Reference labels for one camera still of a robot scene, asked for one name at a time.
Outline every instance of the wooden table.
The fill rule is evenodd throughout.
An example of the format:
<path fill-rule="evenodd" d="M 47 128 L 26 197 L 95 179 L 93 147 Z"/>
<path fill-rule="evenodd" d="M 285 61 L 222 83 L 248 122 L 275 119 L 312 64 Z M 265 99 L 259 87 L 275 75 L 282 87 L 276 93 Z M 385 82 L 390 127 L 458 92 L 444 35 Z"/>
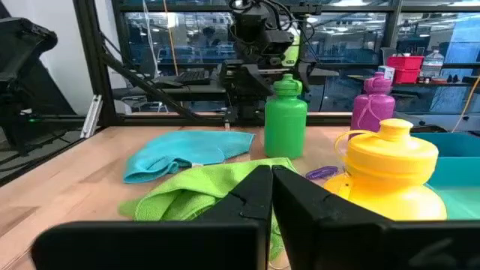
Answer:
<path fill-rule="evenodd" d="M 348 127 L 308 127 L 304 157 L 293 161 L 305 174 L 326 165 L 339 166 L 335 138 Z M 68 221 L 126 220 L 117 213 L 125 200 L 141 197 L 171 175 L 144 184 L 124 184 L 125 161 L 146 142 L 169 131 L 221 131 L 222 127 L 109 127 L 42 166 L 0 187 L 0 266 L 35 269 L 29 247 L 45 229 Z M 227 162 L 266 158 L 263 128 L 233 131 L 256 134 L 248 154 Z M 286 257 L 279 259 L 281 265 Z"/>

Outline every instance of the keyboard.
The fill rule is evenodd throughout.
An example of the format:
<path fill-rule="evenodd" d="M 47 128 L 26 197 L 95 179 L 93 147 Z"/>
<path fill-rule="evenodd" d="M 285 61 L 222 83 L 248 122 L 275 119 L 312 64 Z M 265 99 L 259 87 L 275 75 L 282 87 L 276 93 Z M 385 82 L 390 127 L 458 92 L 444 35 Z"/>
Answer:
<path fill-rule="evenodd" d="M 210 84 L 210 73 L 207 70 L 185 71 L 175 81 L 187 86 L 207 86 Z"/>

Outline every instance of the lime green microfiber cloth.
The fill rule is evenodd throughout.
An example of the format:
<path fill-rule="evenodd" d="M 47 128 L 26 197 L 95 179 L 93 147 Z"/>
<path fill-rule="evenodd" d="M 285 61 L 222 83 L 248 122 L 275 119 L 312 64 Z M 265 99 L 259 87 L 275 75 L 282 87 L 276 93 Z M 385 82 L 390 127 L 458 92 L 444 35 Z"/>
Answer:
<path fill-rule="evenodd" d="M 118 212 L 135 221 L 189 221 L 225 197 L 259 165 L 283 165 L 296 172 L 285 157 L 195 167 L 173 176 L 142 198 L 124 202 Z M 270 260 L 274 260 L 284 245 L 275 217 L 271 222 Z"/>

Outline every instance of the green bottle cap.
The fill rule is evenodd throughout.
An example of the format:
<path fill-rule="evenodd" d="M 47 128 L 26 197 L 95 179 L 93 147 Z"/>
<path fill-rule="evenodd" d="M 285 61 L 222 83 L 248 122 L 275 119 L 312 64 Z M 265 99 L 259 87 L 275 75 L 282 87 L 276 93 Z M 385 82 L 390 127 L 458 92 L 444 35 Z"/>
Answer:
<path fill-rule="evenodd" d="M 302 93 L 302 82 L 293 79 L 292 74 L 284 74 L 283 79 L 274 82 L 273 87 L 277 95 L 300 95 Z"/>

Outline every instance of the magenta water bottle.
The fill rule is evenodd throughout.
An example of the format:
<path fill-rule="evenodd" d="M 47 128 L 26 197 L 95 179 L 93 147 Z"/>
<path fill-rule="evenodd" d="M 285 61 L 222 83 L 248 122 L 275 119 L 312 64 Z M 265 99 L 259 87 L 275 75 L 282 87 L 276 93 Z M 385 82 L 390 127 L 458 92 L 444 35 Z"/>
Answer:
<path fill-rule="evenodd" d="M 383 72 L 364 81 L 367 94 L 360 94 L 353 101 L 352 124 L 350 130 L 367 130 L 377 132 L 380 121 L 393 116 L 395 99 L 387 95 L 392 90 L 392 81 L 383 77 Z"/>

